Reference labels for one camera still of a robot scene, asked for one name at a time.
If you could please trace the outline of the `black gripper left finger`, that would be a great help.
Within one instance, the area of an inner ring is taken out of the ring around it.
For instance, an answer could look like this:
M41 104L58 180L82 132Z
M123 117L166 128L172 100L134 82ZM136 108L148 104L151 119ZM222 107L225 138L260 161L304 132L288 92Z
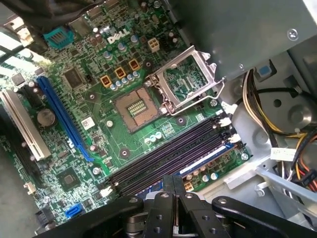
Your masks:
M170 238L175 196L173 177L163 177L163 191L145 200L128 195L38 235L40 238Z

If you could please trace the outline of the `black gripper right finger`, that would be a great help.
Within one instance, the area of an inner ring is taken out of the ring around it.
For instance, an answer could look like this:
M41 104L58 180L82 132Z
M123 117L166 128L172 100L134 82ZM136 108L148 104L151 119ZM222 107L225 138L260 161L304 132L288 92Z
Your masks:
M228 196L207 205L174 177L175 194L200 238L315 238L317 233Z

